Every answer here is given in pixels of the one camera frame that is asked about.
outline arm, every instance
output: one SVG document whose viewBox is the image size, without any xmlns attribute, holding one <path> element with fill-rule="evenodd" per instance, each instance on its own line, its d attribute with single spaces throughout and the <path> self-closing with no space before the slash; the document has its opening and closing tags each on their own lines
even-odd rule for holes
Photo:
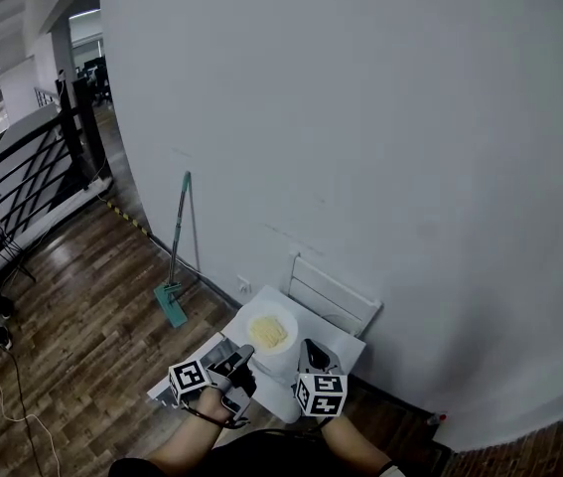
<svg viewBox="0 0 563 477">
<path fill-rule="evenodd" d="M 207 387 L 200 396 L 197 410 L 219 422 L 226 422 L 230 412 L 221 405 L 220 400 L 221 393 Z M 168 477 L 184 475 L 200 464 L 220 433 L 219 426 L 189 415 L 173 436 L 147 459 Z"/>
<path fill-rule="evenodd" d="M 351 469 L 364 475 L 378 475 L 390 459 L 378 450 L 345 416 L 333 418 L 322 429 L 330 450 Z"/>
</svg>

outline noodles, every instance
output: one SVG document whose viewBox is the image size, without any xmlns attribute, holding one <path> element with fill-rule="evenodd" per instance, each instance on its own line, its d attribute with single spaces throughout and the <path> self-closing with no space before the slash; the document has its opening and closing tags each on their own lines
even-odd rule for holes
<svg viewBox="0 0 563 477">
<path fill-rule="evenodd" d="M 248 328 L 248 334 L 256 346 L 265 350 L 273 349 L 288 337 L 288 333 L 274 316 L 253 320 Z"/>
</svg>

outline mop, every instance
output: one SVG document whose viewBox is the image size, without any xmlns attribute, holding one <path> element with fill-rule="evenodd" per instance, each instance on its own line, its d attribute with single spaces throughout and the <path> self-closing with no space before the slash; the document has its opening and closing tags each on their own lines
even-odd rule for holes
<svg viewBox="0 0 563 477">
<path fill-rule="evenodd" d="M 171 250 L 171 264 L 169 266 L 169 279 L 166 283 L 160 284 L 153 292 L 158 302 L 162 306 L 166 317 L 174 327 L 184 325 L 188 318 L 182 306 L 178 302 L 178 293 L 182 290 L 182 283 L 175 281 L 175 268 L 177 266 L 178 242 L 180 241 L 180 230 L 182 229 L 182 211 L 184 210 L 184 200 L 186 192 L 191 184 L 191 172 L 184 174 L 182 182 L 182 194 L 180 195 L 180 208 L 178 209 L 178 219 L 175 223 L 175 236 L 173 237 L 173 249 Z"/>
</svg>

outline power outlet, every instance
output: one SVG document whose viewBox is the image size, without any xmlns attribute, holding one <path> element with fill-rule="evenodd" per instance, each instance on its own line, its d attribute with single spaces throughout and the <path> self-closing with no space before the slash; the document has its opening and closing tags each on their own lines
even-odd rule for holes
<svg viewBox="0 0 563 477">
<path fill-rule="evenodd" d="M 250 281 L 237 275 L 237 289 L 241 295 L 249 295 L 252 291 L 252 287 L 250 286 Z"/>
</svg>

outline yellow black tape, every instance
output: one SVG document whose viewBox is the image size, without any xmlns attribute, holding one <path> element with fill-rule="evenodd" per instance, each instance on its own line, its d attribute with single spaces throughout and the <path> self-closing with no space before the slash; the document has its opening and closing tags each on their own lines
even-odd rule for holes
<svg viewBox="0 0 563 477">
<path fill-rule="evenodd" d="M 145 237 L 148 237 L 149 239 L 151 238 L 151 232 L 149 232 L 148 230 L 146 230 L 142 225 L 140 225 L 140 223 L 138 222 L 137 219 L 132 219 L 128 214 L 125 214 L 124 212 L 122 212 L 120 209 L 118 209 L 115 205 L 113 205 L 111 202 L 106 202 L 106 206 L 111 209 L 113 212 L 115 212 L 118 216 L 121 216 L 122 219 L 124 219 L 124 221 L 130 221 L 131 224 L 137 228 L 140 232 L 142 232 L 144 234 Z"/>
</svg>

